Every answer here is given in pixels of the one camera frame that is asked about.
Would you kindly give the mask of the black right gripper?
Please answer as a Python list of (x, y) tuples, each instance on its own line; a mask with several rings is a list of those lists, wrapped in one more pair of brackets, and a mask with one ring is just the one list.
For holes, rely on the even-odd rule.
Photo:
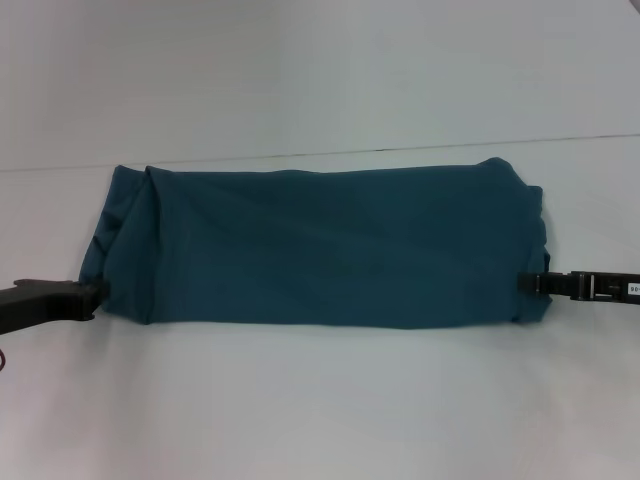
[[(573, 292), (573, 278), (577, 286)], [(573, 271), (563, 273), (519, 273), (518, 291), (526, 295), (570, 296), (572, 300), (638, 304), (639, 275)]]

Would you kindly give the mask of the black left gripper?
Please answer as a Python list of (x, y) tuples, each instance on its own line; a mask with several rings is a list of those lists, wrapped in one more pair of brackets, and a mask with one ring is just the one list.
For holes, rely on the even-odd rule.
[(109, 283), (22, 279), (1, 291), (1, 334), (54, 321), (88, 321), (99, 301), (110, 292)]

